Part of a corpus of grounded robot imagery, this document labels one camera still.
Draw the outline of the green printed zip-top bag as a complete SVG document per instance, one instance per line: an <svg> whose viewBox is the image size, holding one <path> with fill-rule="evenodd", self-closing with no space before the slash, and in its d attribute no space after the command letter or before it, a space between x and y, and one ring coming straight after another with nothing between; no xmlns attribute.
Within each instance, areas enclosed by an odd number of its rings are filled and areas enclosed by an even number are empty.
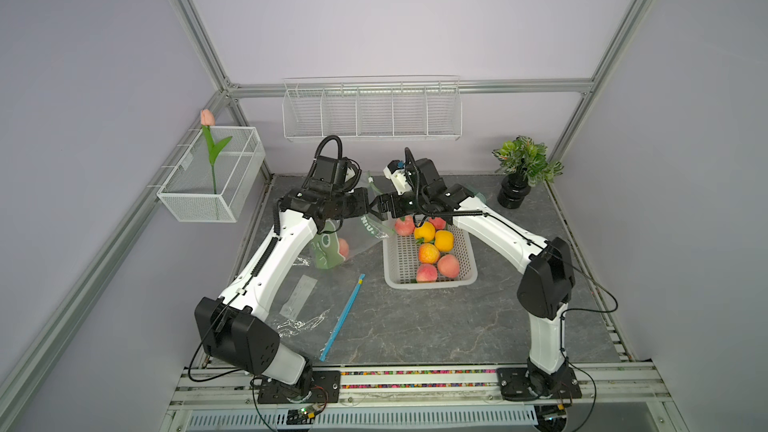
<svg viewBox="0 0 768 432"><path fill-rule="evenodd" d="M380 219L372 212L351 216L357 206L362 204L362 201L358 200L361 193L355 194L359 190L365 191L369 200L381 193L374 177L369 172L364 172L361 182L352 191L332 199L330 208L326 208L327 220L324 227L309 245L312 264L317 269L336 268L379 242L394 237L393 222L388 217ZM338 253L339 238L345 239L350 247L350 255L346 261Z"/></svg>

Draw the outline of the orange peach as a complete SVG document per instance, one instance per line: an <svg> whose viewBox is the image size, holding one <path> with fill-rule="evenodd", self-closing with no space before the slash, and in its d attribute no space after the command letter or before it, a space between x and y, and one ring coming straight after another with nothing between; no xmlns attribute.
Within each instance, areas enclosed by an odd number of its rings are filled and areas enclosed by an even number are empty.
<svg viewBox="0 0 768 432"><path fill-rule="evenodd" d="M436 264L441 257L440 250L432 243L424 243L419 246L418 260L422 264Z"/></svg>

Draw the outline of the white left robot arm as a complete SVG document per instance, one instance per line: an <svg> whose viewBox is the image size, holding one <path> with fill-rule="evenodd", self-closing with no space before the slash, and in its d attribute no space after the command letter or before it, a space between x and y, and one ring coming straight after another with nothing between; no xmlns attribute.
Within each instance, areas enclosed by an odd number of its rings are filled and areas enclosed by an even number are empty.
<svg viewBox="0 0 768 432"><path fill-rule="evenodd" d="M367 191L356 188L361 173L347 157L313 160L302 185L275 203L272 231L245 268L217 298L204 297L196 306L196 354L289 387L309 386L310 360L283 345L266 320L294 261L326 222L366 213Z"/></svg>

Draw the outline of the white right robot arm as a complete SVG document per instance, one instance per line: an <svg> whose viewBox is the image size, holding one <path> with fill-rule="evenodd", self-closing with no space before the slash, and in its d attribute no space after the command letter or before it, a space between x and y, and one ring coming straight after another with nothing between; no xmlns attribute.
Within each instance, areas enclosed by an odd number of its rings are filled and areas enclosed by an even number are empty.
<svg viewBox="0 0 768 432"><path fill-rule="evenodd" d="M379 218L441 218L504 257L521 275L517 300L528 313L530 351L522 385L502 388L507 400L548 398L569 380L565 313L575 286L569 245L524 230L498 214L470 189L447 186L429 159L407 155L384 168L395 190L379 194L368 210Z"/></svg>

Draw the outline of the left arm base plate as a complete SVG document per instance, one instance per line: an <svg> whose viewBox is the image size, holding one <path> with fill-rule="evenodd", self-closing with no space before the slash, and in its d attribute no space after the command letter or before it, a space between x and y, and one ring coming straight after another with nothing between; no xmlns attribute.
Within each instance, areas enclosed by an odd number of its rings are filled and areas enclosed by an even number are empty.
<svg viewBox="0 0 768 432"><path fill-rule="evenodd" d="M341 392L341 373L338 370L313 370L303 372L296 384L287 384L269 378L258 387L259 405L289 403L337 403Z"/></svg>

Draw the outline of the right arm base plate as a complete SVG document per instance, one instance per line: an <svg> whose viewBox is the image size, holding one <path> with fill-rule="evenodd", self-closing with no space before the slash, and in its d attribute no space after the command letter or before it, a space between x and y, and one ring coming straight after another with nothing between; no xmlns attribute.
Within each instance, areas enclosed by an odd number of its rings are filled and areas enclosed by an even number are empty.
<svg viewBox="0 0 768 432"><path fill-rule="evenodd" d="M552 374L533 365L497 369L500 393L504 400L528 402L538 399L580 399L583 397L574 370L563 364Z"/></svg>

